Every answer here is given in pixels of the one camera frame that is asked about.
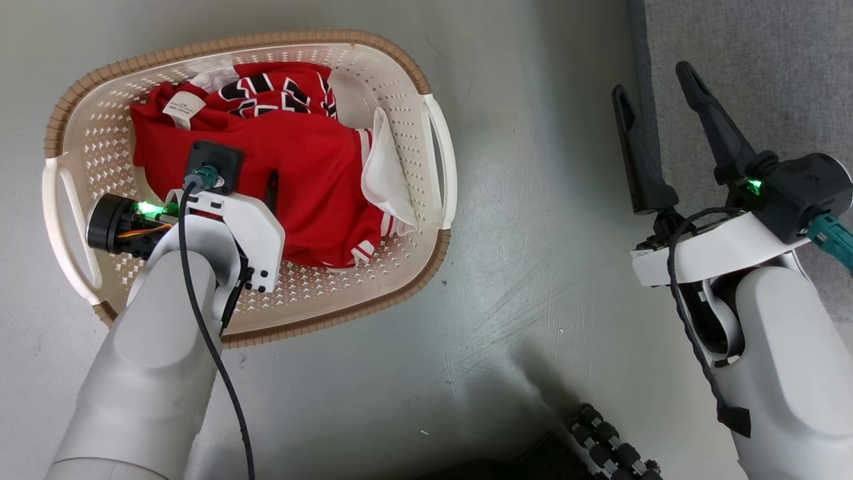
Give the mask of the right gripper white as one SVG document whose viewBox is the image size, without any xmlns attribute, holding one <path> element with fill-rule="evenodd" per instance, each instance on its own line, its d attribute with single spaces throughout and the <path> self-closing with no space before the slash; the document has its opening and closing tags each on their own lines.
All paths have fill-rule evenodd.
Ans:
<svg viewBox="0 0 853 480">
<path fill-rule="evenodd" d="M 697 113 L 712 149 L 716 166 L 713 176 L 719 185 L 741 179 L 762 180 L 779 164 L 771 151 L 756 152 L 728 113 L 687 61 L 676 64 L 676 75 L 688 106 Z M 673 211 L 679 203 L 676 191 L 664 182 L 663 174 L 644 143 L 636 113 L 622 85 L 612 90 L 616 133 L 628 193 L 635 215 Z M 797 249 L 810 240 L 781 242 L 753 213 L 719 222 L 698 236 L 677 243 L 674 276 L 677 283 L 695 283 L 759 265 Z"/>
</svg>

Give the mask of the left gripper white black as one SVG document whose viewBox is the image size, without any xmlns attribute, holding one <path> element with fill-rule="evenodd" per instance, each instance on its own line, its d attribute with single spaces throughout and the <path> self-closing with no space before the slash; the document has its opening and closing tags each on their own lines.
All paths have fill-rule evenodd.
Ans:
<svg viewBox="0 0 853 480">
<path fill-rule="evenodd" d="M 201 191 L 189 195 L 172 189 L 164 204 L 104 194 L 87 221 L 87 245 L 113 255 L 143 259 L 148 267 L 179 250 L 179 228 L 186 246 L 207 259 L 217 285 L 271 291 L 285 243 L 277 215 L 279 173 L 269 173 L 264 203 L 246 195 Z"/>
</svg>

